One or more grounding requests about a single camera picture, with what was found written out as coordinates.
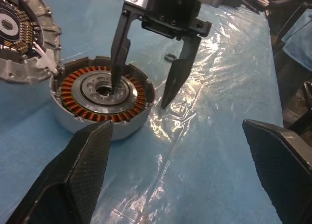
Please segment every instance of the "table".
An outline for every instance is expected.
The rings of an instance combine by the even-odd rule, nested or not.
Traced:
[[[64,62],[110,55],[123,0],[45,0],[63,28]],[[277,224],[257,176],[243,119],[282,126],[268,23],[244,8],[202,6],[213,27],[192,73],[160,109],[170,63],[182,42],[135,21],[128,62],[156,88],[146,124],[111,145],[92,224]],[[47,82],[0,83],[0,223],[8,219],[43,168],[72,134],[51,112]]]

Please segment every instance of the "copper coil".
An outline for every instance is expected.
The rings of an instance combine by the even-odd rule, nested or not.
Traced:
[[[74,81],[82,74],[97,70],[104,70],[104,71],[110,71],[111,68],[108,66],[92,66],[92,67],[85,67],[81,68],[79,70],[76,70],[75,72],[69,74],[66,79],[64,80],[61,91],[62,91],[62,101],[63,104],[75,115],[81,116],[85,119],[100,122],[100,121],[108,121],[112,120],[113,122],[121,122],[121,121],[130,121],[133,117],[135,117],[137,114],[143,111],[146,103],[145,98],[145,92],[142,87],[142,85],[133,77],[130,75],[124,75],[128,80],[132,82],[132,84],[135,86],[137,90],[137,99],[134,104],[134,106],[126,110],[124,112],[118,113],[118,114],[98,114],[95,112],[92,112],[90,110],[87,110],[80,106],[72,97],[72,85]]]

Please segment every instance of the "black textured pad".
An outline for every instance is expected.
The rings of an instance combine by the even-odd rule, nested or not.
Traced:
[[[261,184],[284,224],[312,224],[312,150],[294,132],[245,120]]]
[[[7,224],[88,224],[102,187],[111,122],[78,131],[42,171]]]

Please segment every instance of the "clear plastic sheet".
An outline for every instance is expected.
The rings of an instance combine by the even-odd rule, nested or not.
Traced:
[[[110,56],[123,0],[45,0],[63,28],[62,56]],[[263,15],[202,6],[213,27],[190,77],[165,110],[161,96],[182,42],[134,22],[128,62],[156,88],[155,107],[130,138],[112,143],[92,224],[277,224],[258,179],[243,119],[282,126],[282,112]],[[7,220],[71,134],[54,119],[47,83],[1,83],[0,223]]]

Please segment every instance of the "center hole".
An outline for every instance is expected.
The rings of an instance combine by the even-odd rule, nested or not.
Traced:
[[[9,22],[8,20],[6,19],[3,19],[2,22],[1,22],[2,26],[7,29],[7,30],[12,30],[13,29],[13,25],[11,22]]]
[[[112,89],[109,86],[99,86],[96,92],[102,96],[110,96],[112,94]]]

